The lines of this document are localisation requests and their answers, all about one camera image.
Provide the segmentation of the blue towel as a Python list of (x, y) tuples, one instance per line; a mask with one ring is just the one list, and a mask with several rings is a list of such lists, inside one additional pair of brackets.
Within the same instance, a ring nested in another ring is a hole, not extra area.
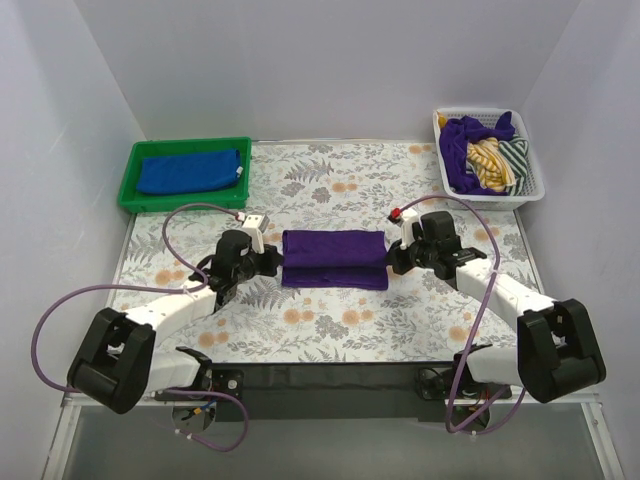
[(236, 185), (243, 171), (237, 149), (147, 157), (136, 191), (156, 196), (217, 191)]

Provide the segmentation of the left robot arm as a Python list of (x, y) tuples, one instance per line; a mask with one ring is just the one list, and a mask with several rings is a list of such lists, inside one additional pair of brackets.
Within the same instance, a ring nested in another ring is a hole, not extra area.
[(275, 276), (282, 263), (276, 246), (255, 248), (249, 234), (224, 232), (214, 254), (198, 263), (176, 293), (127, 312), (99, 311), (68, 370), (68, 384), (118, 414), (153, 392), (203, 397), (217, 380), (212, 361), (189, 347), (165, 353), (157, 347), (219, 311), (240, 284), (256, 276)]

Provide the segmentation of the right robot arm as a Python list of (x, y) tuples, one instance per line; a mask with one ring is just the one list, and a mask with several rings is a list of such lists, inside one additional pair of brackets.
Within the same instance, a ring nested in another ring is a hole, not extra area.
[(473, 344), (469, 352), (455, 354), (444, 375), (447, 389), (518, 386), (548, 403), (605, 380), (604, 359), (581, 302), (555, 300), (499, 273), (484, 252), (463, 247), (446, 211), (418, 215), (395, 209), (389, 219), (401, 229), (387, 252), (394, 273), (430, 270), (478, 300), (516, 334), (513, 348)]

